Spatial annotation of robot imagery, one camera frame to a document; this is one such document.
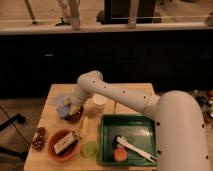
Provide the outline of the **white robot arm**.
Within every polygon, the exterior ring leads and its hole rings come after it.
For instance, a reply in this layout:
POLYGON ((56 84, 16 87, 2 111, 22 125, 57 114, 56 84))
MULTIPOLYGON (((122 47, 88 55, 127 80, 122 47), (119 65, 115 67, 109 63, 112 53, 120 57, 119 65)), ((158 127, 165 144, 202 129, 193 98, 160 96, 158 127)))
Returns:
POLYGON ((161 96, 103 81, 98 70, 80 75, 71 91, 71 111, 100 94, 155 121, 158 171, 211 171, 205 123, 198 102, 183 91, 161 96))

